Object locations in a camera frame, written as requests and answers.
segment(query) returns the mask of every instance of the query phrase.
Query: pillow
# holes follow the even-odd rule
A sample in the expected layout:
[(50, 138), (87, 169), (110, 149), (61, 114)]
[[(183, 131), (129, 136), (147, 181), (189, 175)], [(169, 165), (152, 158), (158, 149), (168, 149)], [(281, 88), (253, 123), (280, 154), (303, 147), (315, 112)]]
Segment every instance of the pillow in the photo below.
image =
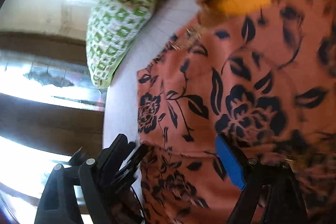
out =
[(86, 36), (92, 83), (107, 88), (139, 30), (154, 13), (157, 0), (98, 0)]

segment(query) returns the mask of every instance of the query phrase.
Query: cable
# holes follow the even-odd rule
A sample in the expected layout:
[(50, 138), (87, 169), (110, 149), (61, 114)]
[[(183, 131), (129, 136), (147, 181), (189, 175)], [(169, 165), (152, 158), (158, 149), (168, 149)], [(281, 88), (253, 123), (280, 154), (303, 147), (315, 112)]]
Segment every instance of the cable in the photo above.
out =
[(16, 219), (15, 215), (13, 214), (13, 212), (11, 211), (11, 209), (9, 208), (8, 204), (6, 203), (5, 198), (2, 196), (1, 193), (0, 193), (0, 200), (1, 200), (0, 202), (2, 202), (3, 205), (4, 205), (4, 210), (7, 209), (9, 215), (13, 218), (12, 220), (14, 220), (17, 224), (20, 224), (20, 222)]
[(143, 206), (142, 206), (142, 204), (141, 204), (141, 202), (140, 202), (140, 200), (139, 200), (139, 198), (138, 198), (138, 195), (137, 195), (137, 193), (135, 192), (133, 186), (131, 186), (131, 188), (132, 188), (132, 191), (133, 191), (133, 193), (134, 193), (134, 195), (135, 195), (135, 197), (136, 197), (138, 203), (139, 203), (140, 206), (141, 206), (142, 216), (143, 216), (143, 218), (145, 218), (145, 212), (144, 212)]

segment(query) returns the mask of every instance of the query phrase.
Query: black leaf print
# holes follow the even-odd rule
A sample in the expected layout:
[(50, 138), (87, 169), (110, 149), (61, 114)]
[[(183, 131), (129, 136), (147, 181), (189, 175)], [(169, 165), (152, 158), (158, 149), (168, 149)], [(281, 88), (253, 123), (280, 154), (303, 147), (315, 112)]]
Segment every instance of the black leaf print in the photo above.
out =
[(190, 135), (182, 135), (182, 137), (186, 140), (186, 142), (193, 142), (194, 138)]
[(215, 169), (216, 173), (219, 175), (219, 177), (224, 180), (226, 177), (226, 170), (221, 162), (220, 159), (215, 158), (212, 160), (213, 168)]
[(173, 98), (173, 96), (175, 96), (175, 95), (177, 95), (178, 93), (176, 92), (176, 91), (174, 91), (174, 90), (170, 90), (170, 91), (168, 91), (167, 92), (167, 95), (166, 95), (166, 99), (167, 100), (171, 100), (171, 101), (173, 101), (173, 100), (175, 100), (174, 98)]
[(146, 216), (147, 216), (147, 219), (148, 219), (148, 220), (151, 220), (152, 217), (151, 217), (151, 214), (149, 213), (149, 209), (148, 209), (148, 208), (144, 208), (144, 211), (145, 211), (145, 214), (146, 214)]
[(158, 193), (160, 193), (161, 188), (159, 186), (153, 186), (152, 196), (156, 196)]
[(285, 25), (283, 25), (283, 40), (285, 41), (285, 43), (287, 45), (289, 45), (290, 47), (294, 47), (295, 46), (295, 38), (293, 33), (288, 30)]
[(250, 70), (244, 65), (243, 60), (241, 58), (231, 58), (230, 60), (232, 61), (230, 63), (232, 73), (251, 81)]
[(176, 36), (176, 34), (173, 34), (169, 40), (176, 42), (178, 40), (178, 37)]
[(204, 45), (202, 45), (200, 43), (198, 43), (194, 47), (192, 47), (190, 52), (195, 53), (195, 54), (201, 54), (201, 55), (204, 55), (204, 56), (208, 57), (208, 50), (206, 49), (206, 47)]
[(158, 79), (158, 75), (154, 76), (152, 79), (151, 79), (151, 87), (154, 85), (154, 83), (156, 82), (156, 80)]
[(201, 162), (192, 162), (191, 164), (189, 164), (187, 166), (187, 168), (190, 170), (190, 171), (197, 171), (201, 168), (202, 166), (202, 163)]
[(162, 121), (163, 120), (163, 118), (166, 116), (166, 114), (165, 113), (162, 113), (161, 115), (160, 115), (160, 117), (159, 117), (159, 119), (158, 119), (158, 121), (160, 122), (160, 121)]
[(324, 16), (327, 16), (329, 15), (331, 12), (331, 4), (328, 3), (325, 7), (324, 7), (324, 10), (323, 10), (323, 15)]
[(162, 174), (166, 173), (167, 172), (167, 165), (165, 165), (164, 163), (162, 163), (160, 171), (161, 171)]
[(147, 198), (146, 198), (146, 195), (143, 193), (143, 201), (145, 202), (145, 203), (148, 203), (148, 200), (147, 200)]
[(148, 163), (150, 163), (150, 164), (154, 164), (154, 163), (156, 163), (157, 161), (158, 161), (158, 157), (157, 157), (157, 155), (155, 155), (155, 156), (151, 157), (151, 158), (148, 160)]
[(143, 83), (146, 83), (147, 81), (149, 81), (150, 79), (151, 79), (151, 76), (145, 73), (145, 74), (141, 77), (141, 79), (138, 80), (138, 82), (139, 82), (140, 84), (143, 84)]
[(209, 154), (209, 155), (213, 155), (213, 156), (217, 155), (216, 153), (212, 153), (212, 152), (209, 152), (209, 151), (203, 151), (203, 153), (206, 153), (206, 154)]
[(168, 142), (168, 127), (163, 129), (163, 137), (165, 139), (165, 143)]
[(291, 7), (291, 6), (286, 6), (285, 9), (280, 11), (280, 15), (284, 19), (296, 19), (298, 17), (297, 11)]
[(257, 68), (260, 69), (260, 54), (257, 52), (252, 52), (252, 58)]
[(165, 165), (169, 165), (167, 159), (165, 158), (165, 156), (161, 156), (161, 158), (162, 158), (162, 162), (163, 162)]
[(328, 65), (329, 63), (329, 57), (328, 57), (328, 51), (327, 51), (328, 47), (329, 47), (329, 41), (324, 39), (318, 50), (319, 60), (323, 65)]
[(208, 108), (203, 104), (203, 99), (201, 96), (198, 95), (186, 95), (186, 98), (188, 98), (190, 101), (188, 101), (188, 106), (192, 112), (195, 114), (209, 119), (209, 110)]
[(223, 97), (223, 82), (219, 73), (212, 68), (212, 91), (210, 95), (210, 102), (213, 112), (219, 115), (221, 112)]
[(270, 70), (269, 73), (262, 79), (260, 79), (255, 85), (254, 88), (256, 90), (260, 90), (263, 86), (265, 86), (268, 83), (268, 85), (265, 87), (265, 89), (262, 91), (263, 94), (267, 94), (271, 91), (273, 87), (273, 74)]
[(188, 67), (189, 67), (189, 59), (187, 59), (187, 60), (184, 62), (184, 64), (181, 66), (181, 68), (180, 68), (180, 72), (185, 73), (185, 71), (188, 69)]
[(230, 37), (230, 34), (226, 31), (218, 31), (215, 33), (215, 35), (219, 38), (219, 39), (225, 39)]
[(302, 137), (302, 134), (298, 129), (292, 131), (292, 137), (290, 140), (275, 142), (276, 147), (273, 149), (275, 153), (286, 152), (295, 152), (299, 154), (304, 154), (307, 151), (308, 145), (305, 139)]
[(164, 92), (165, 92), (165, 89), (164, 89), (164, 86), (163, 86), (163, 80), (161, 80), (160, 94), (162, 94)]
[(184, 208), (184, 209), (182, 209), (181, 211), (179, 211), (179, 212), (177, 213), (177, 216), (176, 216), (176, 217), (184, 217), (184, 216), (190, 214), (190, 212), (191, 212), (191, 208), (190, 208), (190, 207), (188, 207), (188, 208)]
[(207, 202), (205, 201), (204, 198), (195, 198), (194, 199), (194, 203), (198, 206), (198, 207), (202, 207), (202, 208), (209, 208), (209, 205), (207, 204)]
[(255, 26), (253, 20), (246, 16), (245, 21), (243, 23), (243, 27), (241, 29), (241, 36), (245, 40), (247, 44), (255, 37)]
[(149, 187), (149, 184), (147, 182), (144, 182), (144, 181), (141, 182), (141, 188), (146, 189), (149, 192), (151, 190), (151, 188)]
[(322, 87), (316, 87), (307, 92), (295, 96), (295, 105), (305, 108), (315, 108), (322, 103), (327, 91)]
[(168, 109), (169, 109), (169, 114), (170, 114), (171, 121), (173, 122), (175, 128), (177, 128), (177, 114), (174, 111), (172, 105), (169, 102), (167, 102), (167, 104), (168, 104)]
[(173, 167), (173, 168), (179, 168), (182, 165), (182, 161), (178, 161), (178, 162), (173, 162), (169, 165), (169, 167)]
[(299, 54), (299, 51), (300, 51), (300, 48), (301, 48), (301, 44), (302, 44), (302, 39), (300, 39), (300, 41), (299, 41), (299, 45), (298, 45), (298, 47), (297, 47), (297, 49), (296, 49), (296, 51), (295, 51), (293, 57), (292, 57), (287, 63), (280, 65), (280, 66), (278, 67), (279, 69), (283, 69), (284, 67), (286, 67), (287, 65), (289, 65), (290, 63), (292, 63), (292, 62), (295, 60), (295, 58), (296, 58), (297, 55)]
[[(158, 196), (154, 197), (154, 199), (155, 199), (158, 203), (160, 203), (162, 206), (164, 206), (164, 205), (163, 205), (163, 200), (160, 199)], [(154, 210), (154, 212), (155, 212), (157, 215), (162, 216), (157, 210), (154, 209), (154, 207), (153, 207), (153, 210)]]
[(265, 20), (263, 16), (263, 10), (260, 9), (260, 18), (258, 19), (258, 25), (259, 26), (265, 26), (267, 24), (267, 20)]

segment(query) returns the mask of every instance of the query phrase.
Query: orange floral fabric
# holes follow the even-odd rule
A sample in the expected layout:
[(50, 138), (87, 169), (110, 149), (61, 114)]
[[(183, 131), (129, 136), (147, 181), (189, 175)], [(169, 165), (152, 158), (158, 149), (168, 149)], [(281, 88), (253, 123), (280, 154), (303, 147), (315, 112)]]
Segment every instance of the orange floral fabric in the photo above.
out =
[(335, 0), (282, 0), (174, 50), (172, 43), (187, 42), (194, 18), (138, 72), (149, 223), (226, 222), (240, 191), (216, 155), (217, 134), (265, 164), (305, 155), (297, 178), (309, 215), (334, 204), (334, 9)]

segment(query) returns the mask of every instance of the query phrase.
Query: blue gripper pad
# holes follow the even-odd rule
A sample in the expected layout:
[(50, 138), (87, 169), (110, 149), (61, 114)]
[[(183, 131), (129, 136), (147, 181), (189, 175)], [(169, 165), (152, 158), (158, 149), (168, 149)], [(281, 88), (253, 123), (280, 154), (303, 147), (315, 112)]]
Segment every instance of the blue gripper pad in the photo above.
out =
[(239, 164), (237, 158), (221, 136), (216, 137), (215, 147), (232, 184), (242, 191), (245, 188), (246, 182), (244, 180), (243, 168)]

